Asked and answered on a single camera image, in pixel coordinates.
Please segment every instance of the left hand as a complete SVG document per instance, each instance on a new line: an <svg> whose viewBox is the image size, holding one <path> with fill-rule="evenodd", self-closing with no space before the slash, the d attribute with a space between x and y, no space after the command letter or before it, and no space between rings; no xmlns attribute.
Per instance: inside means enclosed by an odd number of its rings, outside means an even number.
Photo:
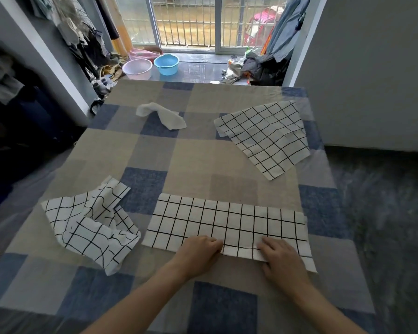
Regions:
<svg viewBox="0 0 418 334"><path fill-rule="evenodd" d="M185 281L207 272L218 258L223 241L193 236L184 241L166 266L175 269Z"/></svg>

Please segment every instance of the blue plastic basin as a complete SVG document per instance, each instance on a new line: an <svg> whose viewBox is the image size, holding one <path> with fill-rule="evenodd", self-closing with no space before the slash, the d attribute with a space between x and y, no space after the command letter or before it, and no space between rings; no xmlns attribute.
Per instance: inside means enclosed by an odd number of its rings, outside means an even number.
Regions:
<svg viewBox="0 0 418 334"><path fill-rule="evenodd" d="M178 63L180 59L172 54L164 54L158 56L153 64L158 68L160 74L165 76L170 76L175 74L178 71Z"/></svg>

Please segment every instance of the table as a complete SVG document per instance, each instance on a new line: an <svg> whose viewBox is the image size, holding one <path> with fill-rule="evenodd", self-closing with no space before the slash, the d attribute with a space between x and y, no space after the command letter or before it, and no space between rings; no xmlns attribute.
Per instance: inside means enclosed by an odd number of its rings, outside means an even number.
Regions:
<svg viewBox="0 0 418 334"><path fill-rule="evenodd" d="M219 137L213 120L280 100L296 100L301 107L311 156L268 181L228 138ZM169 131L156 113L137 117L135 108L149 102L179 111L188 127ZM311 275L313 282L347 316L375 332L353 234L303 89L121 80L39 201L94 189L108 175L131 187L121 205L142 233L162 191L303 212L319 272ZM56 242L37 204L0 257L0 307L90 322L173 254L139 242L120 271L106 276L92 260ZM266 281L261 265L222 256L167 303L149 331L315 332Z"/></svg>

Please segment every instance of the white cloth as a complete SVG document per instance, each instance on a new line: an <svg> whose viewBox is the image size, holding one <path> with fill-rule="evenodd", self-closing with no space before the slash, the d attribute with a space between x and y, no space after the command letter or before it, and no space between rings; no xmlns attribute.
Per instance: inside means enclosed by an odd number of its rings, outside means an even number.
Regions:
<svg viewBox="0 0 418 334"><path fill-rule="evenodd" d="M156 103L141 104L136 109L136 114L140 117L147 116L153 111L158 112L161 123L164 124L169 130L178 130L180 128L187 128L184 118L179 116L178 113L166 109L164 106L160 106Z"/></svg>
<svg viewBox="0 0 418 334"><path fill-rule="evenodd" d="M272 180L310 155L304 123L295 105L295 101L263 104L213 122L221 137L228 136Z"/></svg>
<svg viewBox="0 0 418 334"><path fill-rule="evenodd" d="M262 236L284 239L316 272L301 212L161 193L142 245L176 252L190 236L223 240L222 254L260 261L266 261L257 249Z"/></svg>
<svg viewBox="0 0 418 334"><path fill-rule="evenodd" d="M91 258L112 275L141 238L128 214L116 206L129 190L107 177L95 190L41 205L63 247Z"/></svg>

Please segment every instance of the forearm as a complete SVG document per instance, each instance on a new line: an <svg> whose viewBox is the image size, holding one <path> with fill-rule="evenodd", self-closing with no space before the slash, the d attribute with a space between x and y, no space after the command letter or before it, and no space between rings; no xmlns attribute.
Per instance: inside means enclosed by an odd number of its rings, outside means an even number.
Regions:
<svg viewBox="0 0 418 334"><path fill-rule="evenodd" d="M295 297L294 302L313 326L323 334L365 334L313 286Z"/></svg>
<svg viewBox="0 0 418 334"><path fill-rule="evenodd" d="M144 333L184 282L184 277L174 267L171 265L162 267L146 283L109 309L82 334Z"/></svg>

